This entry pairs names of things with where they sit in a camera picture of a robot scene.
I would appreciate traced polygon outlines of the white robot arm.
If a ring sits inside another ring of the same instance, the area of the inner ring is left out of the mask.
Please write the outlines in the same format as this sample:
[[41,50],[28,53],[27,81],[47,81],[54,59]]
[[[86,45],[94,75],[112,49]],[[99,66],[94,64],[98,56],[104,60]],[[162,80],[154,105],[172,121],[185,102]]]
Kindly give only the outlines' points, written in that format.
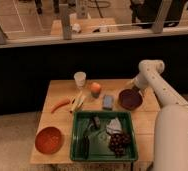
[[142,60],[138,68],[135,86],[150,86],[162,105],[154,127],[152,171],[188,171],[188,101],[162,78],[162,60]]

